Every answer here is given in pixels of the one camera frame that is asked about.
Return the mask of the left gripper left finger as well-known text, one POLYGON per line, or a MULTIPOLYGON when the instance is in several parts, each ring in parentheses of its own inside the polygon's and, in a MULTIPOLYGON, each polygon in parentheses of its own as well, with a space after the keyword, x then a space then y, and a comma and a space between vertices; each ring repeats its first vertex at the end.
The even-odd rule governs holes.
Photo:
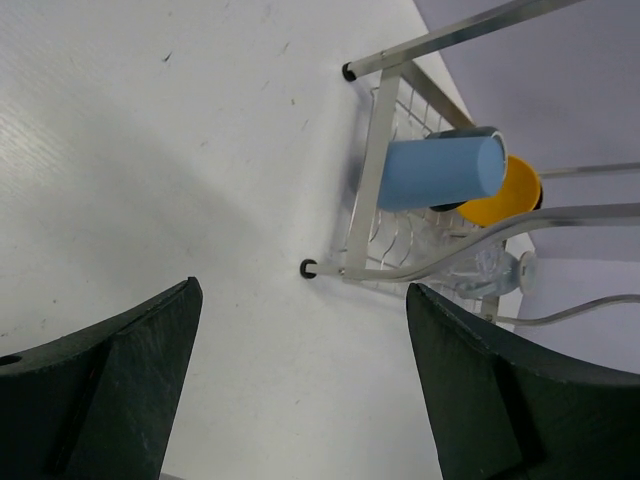
POLYGON ((4 479, 157 479, 203 304, 190 277, 1 358, 4 479))

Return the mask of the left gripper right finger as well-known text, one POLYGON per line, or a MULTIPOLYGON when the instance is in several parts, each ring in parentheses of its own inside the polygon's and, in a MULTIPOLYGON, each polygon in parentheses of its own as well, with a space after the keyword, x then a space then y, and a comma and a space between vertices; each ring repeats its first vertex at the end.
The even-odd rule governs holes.
POLYGON ((429 287, 408 330, 446 479, 635 479, 639 378, 526 340, 429 287))

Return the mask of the grey ceramic cup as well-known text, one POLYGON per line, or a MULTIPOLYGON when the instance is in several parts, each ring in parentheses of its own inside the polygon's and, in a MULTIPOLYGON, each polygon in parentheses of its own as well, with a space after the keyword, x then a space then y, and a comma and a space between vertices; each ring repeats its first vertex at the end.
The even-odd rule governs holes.
POLYGON ((537 256, 533 251, 525 251, 518 258, 503 252, 486 275, 461 280, 454 289, 465 299, 500 297, 515 290, 529 294, 535 288, 536 273, 537 256))

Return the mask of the orange bowl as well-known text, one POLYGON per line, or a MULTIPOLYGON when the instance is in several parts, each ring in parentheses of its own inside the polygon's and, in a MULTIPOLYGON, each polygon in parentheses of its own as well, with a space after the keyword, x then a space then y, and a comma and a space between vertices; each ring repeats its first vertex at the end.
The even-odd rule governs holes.
POLYGON ((488 227, 536 210, 542 203, 541 198, 542 182, 538 173, 528 162, 509 155, 506 177, 499 192, 492 197, 468 201, 456 211, 465 220, 488 227))

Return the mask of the blue plastic cup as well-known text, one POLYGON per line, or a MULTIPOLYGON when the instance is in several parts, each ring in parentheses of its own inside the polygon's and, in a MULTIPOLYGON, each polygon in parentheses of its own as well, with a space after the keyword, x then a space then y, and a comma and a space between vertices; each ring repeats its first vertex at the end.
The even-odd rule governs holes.
POLYGON ((503 153, 488 137, 389 145, 377 206, 398 212, 491 197, 503 184, 503 153))

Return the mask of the clear drinking glass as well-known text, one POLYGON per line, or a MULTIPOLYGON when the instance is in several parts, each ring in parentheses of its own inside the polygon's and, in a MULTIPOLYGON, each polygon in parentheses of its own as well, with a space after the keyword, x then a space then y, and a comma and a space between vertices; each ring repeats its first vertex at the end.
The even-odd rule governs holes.
POLYGON ((492 282, 510 271, 516 262, 499 242, 446 267, 439 278, 449 284, 492 282))

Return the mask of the dark green mug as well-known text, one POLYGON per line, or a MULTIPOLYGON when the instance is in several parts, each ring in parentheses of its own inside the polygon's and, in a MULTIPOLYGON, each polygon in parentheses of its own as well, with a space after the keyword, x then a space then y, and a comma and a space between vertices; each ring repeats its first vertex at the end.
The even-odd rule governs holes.
MULTIPOLYGON (((443 130, 438 132, 432 132, 427 136, 427 139, 439 139, 439 138, 467 138, 467 137, 488 137, 494 139, 502 149, 503 153, 503 164, 504 164, 504 172, 503 177, 506 177, 507 173, 507 163, 508 163, 508 155, 507 148, 504 141, 504 136, 502 133, 495 127, 491 126, 475 126, 471 128, 463 128, 463 129, 450 129, 443 130)), ((431 206, 430 209, 432 211, 438 213, 449 212, 455 210, 456 208, 462 206, 464 201, 455 202, 449 204, 442 204, 431 206)))

